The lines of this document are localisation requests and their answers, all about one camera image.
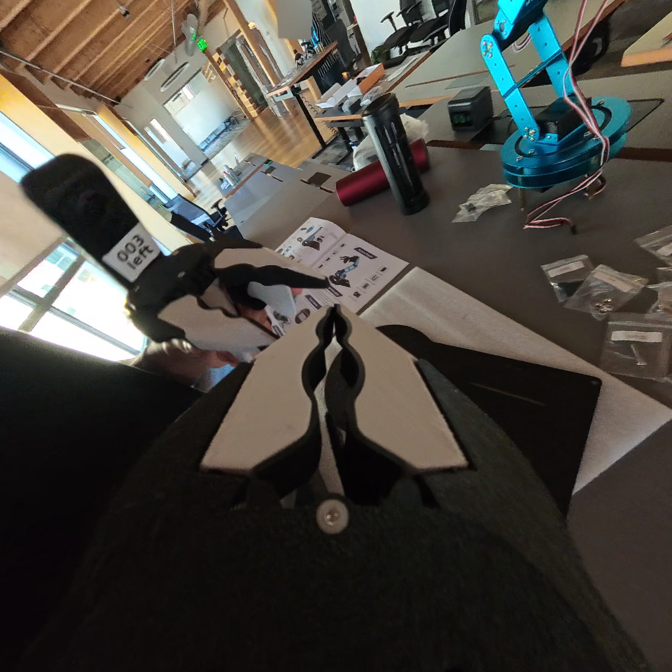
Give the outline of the cluttered wooden table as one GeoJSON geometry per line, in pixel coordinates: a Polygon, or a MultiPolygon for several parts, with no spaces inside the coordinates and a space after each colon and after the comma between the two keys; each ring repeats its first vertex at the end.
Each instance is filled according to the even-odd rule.
{"type": "Polygon", "coordinates": [[[308,125],[315,135],[316,139],[320,143],[321,149],[317,153],[320,153],[326,147],[328,147],[328,142],[325,142],[324,138],[312,115],[309,113],[305,102],[301,97],[301,83],[310,79],[313,76],[315,70],[317,70],[327,59],[328,56],[336,53],[338,51],[338,43],[336,41],[329,44],[324,50],[318,54],[308,58],[307,62],[298,67],[298,71],[295,74],[287,75],[279,84],[275,85],[274,88],[270,89],[266,94],[265,98],[267,100],[279,99],[281,96],[290,94],[290,97],[293,97],[297,103],[300,111],[305,117],[308,125]]]}

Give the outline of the wood edged grey table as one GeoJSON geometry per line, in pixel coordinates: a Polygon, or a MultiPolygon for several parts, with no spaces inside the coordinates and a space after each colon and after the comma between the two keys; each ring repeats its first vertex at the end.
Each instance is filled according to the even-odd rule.
{"type": "Polygon", "coordinates": [[[639,67],[671,62],[671,13],[657,22],[629,48],[621,59],[622,67],[639,67]]]}

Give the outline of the tall glass window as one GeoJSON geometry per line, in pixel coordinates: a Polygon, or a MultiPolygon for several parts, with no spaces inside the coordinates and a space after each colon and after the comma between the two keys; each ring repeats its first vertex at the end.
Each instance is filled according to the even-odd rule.
{"type": "Polygon", "coordinates": [[[122,361],[147,339],[125,291],[23,194],[21,179],[53,155],[1,114],[1,326],[122,361]]]}

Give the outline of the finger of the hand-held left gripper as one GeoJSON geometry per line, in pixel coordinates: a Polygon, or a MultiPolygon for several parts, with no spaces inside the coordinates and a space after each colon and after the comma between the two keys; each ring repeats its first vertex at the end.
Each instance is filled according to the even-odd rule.
{"type": "Polygon", "coordinates": [[[294,289],[329,287],[325,275],[265,247],[225,248],[213,267],[234,305],[283,316],[296,314],[294,289]]]}
{"type": "Polygon", "coordinates": [[[193,295],[170,302],[156,317],[181,330],[183,338],[196,348],[227,352],[240,361],[251,361],[278,340],[256,321],[233,316],[223,307],[208,307],[193,295]]]}

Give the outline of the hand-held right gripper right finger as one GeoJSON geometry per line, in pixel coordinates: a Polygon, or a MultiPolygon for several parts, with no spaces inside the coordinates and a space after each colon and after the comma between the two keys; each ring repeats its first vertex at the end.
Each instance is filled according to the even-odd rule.
{"type": "Polygon", "coordinates": [[[348,420],[363,444],[410,475],[468,466],[421,375],[418,359],[345,307],[337,307],[348,420]]]}

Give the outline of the small black box device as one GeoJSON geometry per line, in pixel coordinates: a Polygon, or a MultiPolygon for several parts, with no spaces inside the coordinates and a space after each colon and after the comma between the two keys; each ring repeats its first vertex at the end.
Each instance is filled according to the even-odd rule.
{"type": "Polygon", "coordinates": [[[487,85],[462,89],[448,102],[448,117],[454,132],[477,132],[494,116],[491,88],[487,85]]]}

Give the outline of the black office chair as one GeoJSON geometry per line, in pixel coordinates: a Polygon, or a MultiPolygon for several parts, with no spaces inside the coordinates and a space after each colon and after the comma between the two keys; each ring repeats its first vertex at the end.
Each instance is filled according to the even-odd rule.
{"type": "Polygon", "coordinates": [[[422,23],[422,14],[419,9],[420,3],[415,3],[408,6],[405,9],[400,10],[396,16],[402,17],[405,21],[405,25],[401,28],[397,28],[394,19],[392,18],[393,12],[385,15],[381,23],[388,20],[390,21],[393,31],[388,38],[381,45],[384,51],[390,51],[394,48],[404,47],[410,41],[411,35],[414,30],[422,23]]]}
{"type": "Polygon", "coordinates": [[[411,34],[410,42],[418,43],[448,39],[466,28],[466,10],[469,1],[432,1],[435,17],[423,22],[411,34]]]}

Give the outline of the light wooden table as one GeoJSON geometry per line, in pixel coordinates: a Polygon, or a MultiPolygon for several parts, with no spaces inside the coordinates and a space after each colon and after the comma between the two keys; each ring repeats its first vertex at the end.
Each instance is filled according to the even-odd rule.
{"type": "Polygon", "coordinates": [[[481,42],[492,32],[494,21],[463,29],[448,38],[394,89],[403,107],[432,105],[449,97],[449,91],[489,81],[481,42]]]}

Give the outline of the red metal tube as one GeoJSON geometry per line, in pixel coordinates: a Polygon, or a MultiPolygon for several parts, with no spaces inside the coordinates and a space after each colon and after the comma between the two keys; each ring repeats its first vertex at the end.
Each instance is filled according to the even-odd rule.
{"type": "MultiPolygon", "coordinates": [[[[429,154],[424,139],[410,143],[413,159],[419,173],[430,168],[429,154]]],[[[389,190],[390,183],[379,160],[341,178],[335,184],[335,192],[343,206],[353,206],[383,191],[389,190]]]]}

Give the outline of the person's dark clothing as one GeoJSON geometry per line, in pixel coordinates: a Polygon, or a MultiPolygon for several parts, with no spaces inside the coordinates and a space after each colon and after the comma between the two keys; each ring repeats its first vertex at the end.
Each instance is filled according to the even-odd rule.
{"type": "Polygon", "coordinates": [[[128,471],[200,396],[122,362],[1,328],[2,671],[68,592],[128,471]]]}

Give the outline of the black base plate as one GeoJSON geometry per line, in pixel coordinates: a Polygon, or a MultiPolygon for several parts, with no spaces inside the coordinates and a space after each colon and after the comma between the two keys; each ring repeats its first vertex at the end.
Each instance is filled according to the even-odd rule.
{"type": "MultiPolygon", "coordinates": [[[[437,343],[412,327],[376,329],[418,359],[421,375],[467,458],[462,470],[477,467],[476,449],[468,446],[466,421],[458,418],[459,411],[475,420],[474,441],[484,441],[486,422],[501,430],[567,516],[601,391],[598,378],[437,343]]],[[[402,478],[439,473],[410,475],[357,440],[348,420],[351,393],[341,364],[342,353],[328,373],[325,397],[330,419],[344,432],[334,452],[345,495],[377,505],[402,478]]]]}

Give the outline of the person's left hand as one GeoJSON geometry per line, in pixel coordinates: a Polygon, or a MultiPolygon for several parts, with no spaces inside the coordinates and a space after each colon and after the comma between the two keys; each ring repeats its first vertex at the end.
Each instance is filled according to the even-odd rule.
{"type": "Polygon", "coordinates": [[[246,361],[228,351],[198,349],[186,340],[174,339],[150,342],[140,355],[122,363],[207,392],[246,361]]]}

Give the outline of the blue toy robot arm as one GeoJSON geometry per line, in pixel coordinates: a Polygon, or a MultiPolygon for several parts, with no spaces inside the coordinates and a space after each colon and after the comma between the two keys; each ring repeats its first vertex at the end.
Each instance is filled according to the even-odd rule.
{"type": "Polygon", "coordinates": [[[526,229],[555,229],[571,220],[553,209],[577,194],[604,189],[607,163],[623,149],[632,107],[618,97],[584,94],[575,79],[575,62],[609,1],[587,18],[582,1],[569,51],[560,43],[546,12],[546,1],[499,1],[492,32],[481,42],[483,61],[516,130],[505,141],[501,164],[505,181],[522,191],[565,194],[532,208],[526,229]]]}

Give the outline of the black metal tube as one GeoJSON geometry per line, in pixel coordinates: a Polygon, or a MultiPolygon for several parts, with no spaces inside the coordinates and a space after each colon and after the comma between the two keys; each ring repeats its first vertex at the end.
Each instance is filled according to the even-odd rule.
{"type": "Polygon", "coordinates": [[[401,213],[421,212],[430,198],[400,118],[397,97],[391,92],[377,97],[365,107],[362,120],[401,213]]]}

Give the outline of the white instruction booklet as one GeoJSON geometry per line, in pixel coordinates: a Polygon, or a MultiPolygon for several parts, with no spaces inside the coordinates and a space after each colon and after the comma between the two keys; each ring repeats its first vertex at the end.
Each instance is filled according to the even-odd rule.
{"type": "Polygon", "coordinates": [[[277,309],[266,310],[273,331],[279,336],[323,307],[339,304],[360,313],[408,265],[335,223],[314,216],[275,250],[287,259],[326,275],[329,280],[328,288],[303,289],[294,298],[293,315],[285,315],[277,309]]]}

